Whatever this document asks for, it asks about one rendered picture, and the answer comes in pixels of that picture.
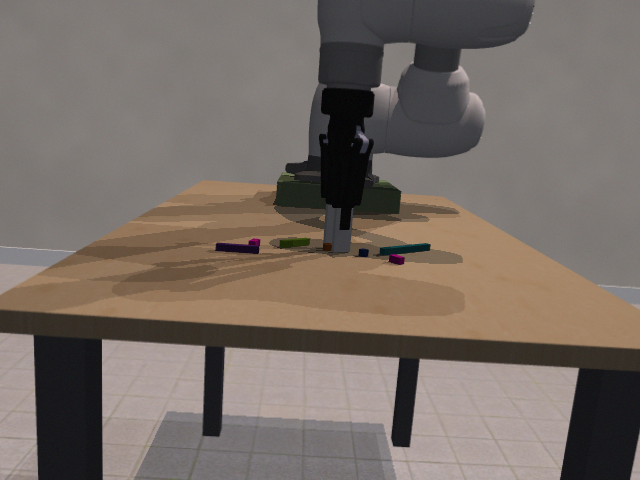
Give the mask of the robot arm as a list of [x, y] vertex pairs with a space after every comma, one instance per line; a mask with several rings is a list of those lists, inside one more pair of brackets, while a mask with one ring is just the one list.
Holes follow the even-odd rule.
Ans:
[[[375, 94], [373, 115], [364, 118], [364, 135], [374, 140], [364, 187], [379, 182], [373, 154], [442, 158], [468, 152], [480, 141], [485, 109], [469, 92], [461, 50], [515, 41], [527, 31], [535, 1], [318, 0], [319, 84], [308, 161], [287, 163], [285, 171], [294, 180], [321, 182], [319, 135], [328, 132], [330, 120], [321, 112], [324, 88]], [[414, 61], [391, 89], [381, 84], [384, 44], [390, 43], [416, 43]]]

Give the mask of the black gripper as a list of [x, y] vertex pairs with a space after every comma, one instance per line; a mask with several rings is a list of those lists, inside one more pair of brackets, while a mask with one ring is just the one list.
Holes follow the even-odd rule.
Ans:
[[361, 204], [374, 145], [364, 135], [374, 96], [366, 90], [322, 90], [321, 112], [330, 115], [328, 132], [319, 135], [321, 197], [326, 199], [323, 243], [332, 243], [332, 252], [350, 252], [353, 209]]

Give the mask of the turquoise rod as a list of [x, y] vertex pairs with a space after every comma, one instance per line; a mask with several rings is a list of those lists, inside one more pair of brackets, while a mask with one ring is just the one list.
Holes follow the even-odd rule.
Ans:
[[403, 253], [430, 251], [430, 245], [431, 244], [428, 244], [428, 243], [421, 243], [421, 244], [381, 247], [380, 248], [380, 254], [381, 255], [392, 255], [392, 254], [403, 254]]

